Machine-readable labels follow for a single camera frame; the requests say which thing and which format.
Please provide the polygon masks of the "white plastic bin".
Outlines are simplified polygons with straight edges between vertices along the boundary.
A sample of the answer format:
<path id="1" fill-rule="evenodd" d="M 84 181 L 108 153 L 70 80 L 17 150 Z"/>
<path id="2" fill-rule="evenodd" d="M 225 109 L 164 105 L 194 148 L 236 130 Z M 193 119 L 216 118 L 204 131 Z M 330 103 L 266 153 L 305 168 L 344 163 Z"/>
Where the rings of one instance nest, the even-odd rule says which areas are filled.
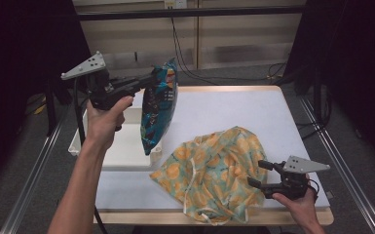
<path id="1" fill-rule="evenodd" d="M 115 133 L 112 146 L 107 150 L 105 171 L 149 171 L 162 158 L 162 145 L 158 143 L 146 155 L 141 140 L 141 107 L 130 107 L 124 112 L 125 123 Z"/>

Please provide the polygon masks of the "black horizontal bar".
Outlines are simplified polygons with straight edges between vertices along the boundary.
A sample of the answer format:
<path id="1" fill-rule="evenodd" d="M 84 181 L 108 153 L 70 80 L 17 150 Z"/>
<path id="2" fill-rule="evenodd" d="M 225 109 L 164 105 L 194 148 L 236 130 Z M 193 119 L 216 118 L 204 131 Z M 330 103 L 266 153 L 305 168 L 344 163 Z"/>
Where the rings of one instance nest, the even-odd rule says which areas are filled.
<path id="1" fill-rule="evenodd" d="M 79 20 L 143 20 L 162 18 L 173 19 L 190 17 L 300 14 L 305 10 L 305 6 L 296 5 L 240 8 L 145 10 L 127 12 L 84 12 L 79 13 L 77 17 L 79 18 Z"/>

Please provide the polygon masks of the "black metal stand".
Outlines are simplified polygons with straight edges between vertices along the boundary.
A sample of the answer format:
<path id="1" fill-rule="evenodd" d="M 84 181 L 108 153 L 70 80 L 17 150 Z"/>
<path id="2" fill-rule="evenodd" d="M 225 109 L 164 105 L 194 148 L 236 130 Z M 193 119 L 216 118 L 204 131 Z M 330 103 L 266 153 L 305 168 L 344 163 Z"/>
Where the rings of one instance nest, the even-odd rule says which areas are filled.
<path id="1" fill-rule="evenodd" d="M 75 79 L 63 81 L 60 78 L 49 78 L 46 82 L 45 98 L 48 116 L 48 137 L 55 131 L 58 123 L 55 99 L 57 99 L 60 105 L 71 104 L 73 102 L 72 90 L 74 84 Z"/>

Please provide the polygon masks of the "blue snack packet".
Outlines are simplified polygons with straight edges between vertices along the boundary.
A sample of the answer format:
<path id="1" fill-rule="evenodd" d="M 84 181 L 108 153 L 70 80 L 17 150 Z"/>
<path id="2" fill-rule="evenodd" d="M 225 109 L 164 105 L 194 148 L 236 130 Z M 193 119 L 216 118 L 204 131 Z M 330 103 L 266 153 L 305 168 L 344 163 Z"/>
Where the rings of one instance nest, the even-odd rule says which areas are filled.
<path id="1" fill-rule="evenodd" d="M 149 155 L 158 145 L 172 120 L 178 94 L 178 73 L 175 58 L 164 65 L 156 65 L 153 82 L 143 93 L 141 113 L 141 142 L 144 153 Z"/>

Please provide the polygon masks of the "white wall outlet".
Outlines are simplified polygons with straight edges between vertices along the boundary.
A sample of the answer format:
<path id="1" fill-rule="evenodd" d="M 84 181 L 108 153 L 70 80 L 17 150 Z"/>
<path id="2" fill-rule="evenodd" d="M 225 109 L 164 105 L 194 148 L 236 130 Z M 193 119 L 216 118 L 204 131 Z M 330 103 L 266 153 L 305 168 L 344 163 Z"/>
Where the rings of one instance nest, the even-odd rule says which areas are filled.
<path id="1" fill-rule="evenodd" d="M 170 9 L 186 9 L 187 0 L 164 0 L 165 8 Z"/>

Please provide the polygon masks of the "person's right hand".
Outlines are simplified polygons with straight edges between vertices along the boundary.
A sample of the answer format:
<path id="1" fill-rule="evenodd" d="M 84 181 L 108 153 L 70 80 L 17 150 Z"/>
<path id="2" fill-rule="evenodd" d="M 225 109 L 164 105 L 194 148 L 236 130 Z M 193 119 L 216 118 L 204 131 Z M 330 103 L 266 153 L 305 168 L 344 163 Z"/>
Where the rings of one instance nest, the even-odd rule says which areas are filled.
<path id="1" fill-rule="evenodd" d="M 316 193 L 308 188 L 305 195 L 296 200 L 290 200 L 280 193 L 274 193 L 273 199 L 288 208 L 297 224 L 310 227 L 319 223 L 315 209 L 315 195 Z"/>

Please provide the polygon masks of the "dark curtain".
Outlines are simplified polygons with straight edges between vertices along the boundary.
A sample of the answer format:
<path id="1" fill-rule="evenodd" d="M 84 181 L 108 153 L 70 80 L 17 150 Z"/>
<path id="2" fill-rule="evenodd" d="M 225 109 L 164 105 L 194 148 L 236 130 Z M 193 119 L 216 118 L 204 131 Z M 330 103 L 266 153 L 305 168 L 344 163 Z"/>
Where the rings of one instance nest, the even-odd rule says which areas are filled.
<path id="1" fill-rule="evenodd" d="M 284 78 L 320 80 L 375 149 L 375 0 L 306 0 Z"/>
<path id="2" fill-rule="evenodd" d="M 0 0 L 0 168 L 29 97 L 70 102 L 60 74 L 89 56 L 73 0 Z"/>

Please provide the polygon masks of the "white table mat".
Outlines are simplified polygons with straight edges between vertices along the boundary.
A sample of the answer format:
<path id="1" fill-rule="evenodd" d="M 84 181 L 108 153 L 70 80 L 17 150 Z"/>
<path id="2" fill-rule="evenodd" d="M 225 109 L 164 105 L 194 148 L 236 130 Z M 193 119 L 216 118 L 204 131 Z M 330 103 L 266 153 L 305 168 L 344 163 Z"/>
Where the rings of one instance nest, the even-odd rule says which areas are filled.
<path id="1" fill-rule="evenodd" d="M 289 156 L 307 159 L 286 100 L 280 89 L 244 92 L 180 92 L 175 112 L 162 138 L 162 161 L 181 143 L 194 137 L 243 127 L 257 135 L 273 163 Z M 142 171 L 101 173 L 96 196 L 100 210 L 181 210 L 172 198 L 150 178 L 160 163 Z"/>

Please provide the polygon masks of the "aluminium floor rail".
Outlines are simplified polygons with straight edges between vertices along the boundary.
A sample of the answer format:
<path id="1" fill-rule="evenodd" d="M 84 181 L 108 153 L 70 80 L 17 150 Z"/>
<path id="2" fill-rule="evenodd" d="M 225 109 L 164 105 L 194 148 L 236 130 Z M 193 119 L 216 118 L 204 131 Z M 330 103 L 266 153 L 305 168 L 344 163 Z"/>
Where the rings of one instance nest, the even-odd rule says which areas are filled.
<path id="1" fill-rule="evenodd" d="M 330 159 L 332 160 L 334 167 L 337 169 L 339 175 L 344 181 L 347 189 L 353 197 L 356 206 L 360 213 L 364 217 L 367 225 L 370 227 L 372 234 L 375 234 L 375 208 L 370 203 L 369 199 L 359 186 L 356 178 L 352 174 L 350 168 L 345 162 L 343 155 L 335 145 L 333 139 L 328 133 L 327 129 L 319 123 L 316 115 L 314 114 L 314 108 L 306 97 L 301 97 L 300 102 L 315 128 L 315 133 L 319 136 L 324 148 L 327 151 Z"/>
<path id="2" fill-rule="evenodd" d="M 17 234 L 19 226 L 32 199 L 35 188 L 55 147 L 66 115 L 67 113 L 63 113 L 59 117 L 59 121 L 56 124 L 54 131 L 46 138 L 38 158 L 25 182 L 25 185 L 23 186 L 19 197 L 17 198 L 0 230 L 0 234 Z"/>

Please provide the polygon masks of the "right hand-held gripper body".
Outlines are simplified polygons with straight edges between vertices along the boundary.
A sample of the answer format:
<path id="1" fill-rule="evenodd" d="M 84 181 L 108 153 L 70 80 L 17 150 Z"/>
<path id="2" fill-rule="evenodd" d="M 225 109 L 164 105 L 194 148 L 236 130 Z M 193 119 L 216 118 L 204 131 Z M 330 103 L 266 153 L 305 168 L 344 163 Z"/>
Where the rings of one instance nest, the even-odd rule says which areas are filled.
<path id="1" fill-rule="evenodd" d="M 263 184 L 262 192 L 266 199 L 272 199 L 274 193 L 280 193 L 290 200 L 302 198 L 310 187 L 307 179 L 308 173 L 327 171 L 327 164 L 311 161 L 297 156 L 289 156 L 286 161 L 273 163 L 275 170 L 281 176 L 281 182 L 275 184 Z"/>

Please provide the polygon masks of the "orange print fabric bag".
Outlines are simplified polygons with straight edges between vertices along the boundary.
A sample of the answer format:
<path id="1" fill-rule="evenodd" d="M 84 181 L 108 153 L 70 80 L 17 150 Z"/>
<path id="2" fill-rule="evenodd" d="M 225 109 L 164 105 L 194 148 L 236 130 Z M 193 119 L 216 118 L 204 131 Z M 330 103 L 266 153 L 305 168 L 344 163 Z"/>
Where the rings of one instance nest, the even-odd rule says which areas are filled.
<path id="1" fill-rule="evenodd" d="M 181 143 L 150 178 L 196 221 L 246 223 L 248 208 L 265 201 L 263 193 L 247 183 L 249 178 L 267 180 L 267 171 L 258 166 L 265 158 L 256 134 L 233 127 Z"/>

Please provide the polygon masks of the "person's left hand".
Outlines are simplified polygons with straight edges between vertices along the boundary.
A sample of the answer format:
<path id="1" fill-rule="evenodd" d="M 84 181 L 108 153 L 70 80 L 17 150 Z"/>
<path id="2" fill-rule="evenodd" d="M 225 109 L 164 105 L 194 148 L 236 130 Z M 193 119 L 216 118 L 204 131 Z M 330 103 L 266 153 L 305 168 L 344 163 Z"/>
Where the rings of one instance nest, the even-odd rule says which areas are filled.
<path id="1" fill-rule="evenodd" d="M 133 97 L 122 97 L 109 110 L 98 110 L 89 101 L 87 103 L 87 137 L 84 145 L 87 148 L 95 148 L 106 151 L 114 140 L 117 127 L 125 122 L 124 111 L 133 102 Z"/>

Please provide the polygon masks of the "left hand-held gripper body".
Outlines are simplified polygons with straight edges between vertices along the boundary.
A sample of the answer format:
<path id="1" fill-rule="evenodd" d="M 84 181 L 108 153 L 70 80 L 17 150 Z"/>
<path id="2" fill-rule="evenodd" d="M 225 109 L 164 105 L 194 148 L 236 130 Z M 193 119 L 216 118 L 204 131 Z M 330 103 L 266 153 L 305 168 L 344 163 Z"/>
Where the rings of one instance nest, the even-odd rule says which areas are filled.
<path id="1" fill-rule="evenodd" d="M 60 76 L 62 80 L 80 77 L 85 78 L 90 101 L 99 110 L 109 110 L 121 98 L 136 93 L 135 78 L 110 78 L 100 51 Z"/>

